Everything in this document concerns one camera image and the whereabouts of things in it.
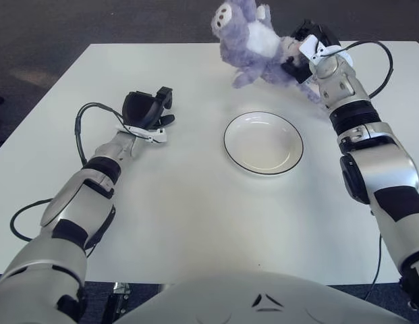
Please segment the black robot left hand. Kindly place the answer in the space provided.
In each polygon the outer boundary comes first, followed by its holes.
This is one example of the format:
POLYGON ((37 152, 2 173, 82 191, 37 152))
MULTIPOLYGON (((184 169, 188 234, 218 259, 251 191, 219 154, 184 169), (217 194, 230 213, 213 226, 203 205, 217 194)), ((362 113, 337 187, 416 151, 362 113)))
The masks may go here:
POLYGON ((175 121, 173 114, 163 115, 164 110, 170 109, 173 102, 173 90, 161 87, 155 96, 135 91, 130 92, 123 103, 123 122, 127 126, 143 130, 157 130, 175 121))

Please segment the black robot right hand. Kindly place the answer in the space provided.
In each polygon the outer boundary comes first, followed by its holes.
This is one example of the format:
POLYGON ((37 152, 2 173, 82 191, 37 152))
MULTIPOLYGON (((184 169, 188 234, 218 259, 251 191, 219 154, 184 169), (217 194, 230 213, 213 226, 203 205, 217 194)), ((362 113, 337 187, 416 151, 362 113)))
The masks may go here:
POLYGON ((316 39, 311 41, 314 48, 312 55, 317 54, 318 47, 323 45, 340 45, 338 38, 323 24, 317 24, 312 20, 304 20, 289 36, 283 39, 283 58, 281 68, 293 77, 299 84, 304 83, 311 77, 309 58, 300 51, 303 42, 313 35, 316 39))

